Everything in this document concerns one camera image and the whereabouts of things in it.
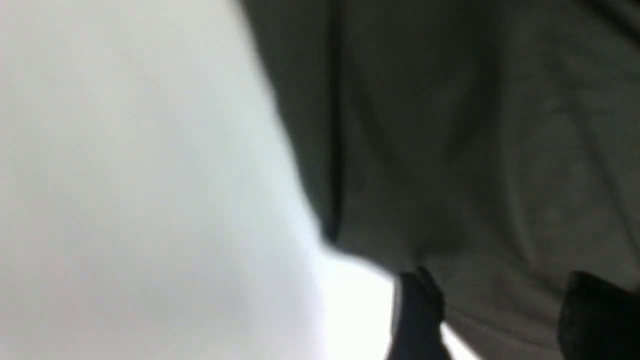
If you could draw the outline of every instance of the dark green cloth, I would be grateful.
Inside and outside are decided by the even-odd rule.
[[[560,359],[574,270],[640,286],[637,1],[343,1],[338,102],[331,4],[243,4],[329,240],[485,359]]]

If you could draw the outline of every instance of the black object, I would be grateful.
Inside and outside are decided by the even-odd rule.
[[[440,334],[442,294],[427,272],[400,275],[394,307],[388,360],[450,360]]]
[[[586,272],[573,273],[558,342],[566,360],[640,359],[640,298]]]

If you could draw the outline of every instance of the clothing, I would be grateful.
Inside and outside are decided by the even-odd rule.
[[[640,285],[640,4],[243,4],[326,237],[480,356],[561,359],[573,271]]]

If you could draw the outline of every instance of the gray fabric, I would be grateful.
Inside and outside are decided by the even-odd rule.
[[[305,189],[335,221],[328,5],[243,2]],[[558,358],[572,270],[640,285],[640,7],[349,0],[342,15],[331,241],[392,272],[427,266],[485,358]]]

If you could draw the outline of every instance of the white wall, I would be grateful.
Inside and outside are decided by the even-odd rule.
[[[391,290],[317,240],[231,2],[0,1],[0,359],[382,359]]]

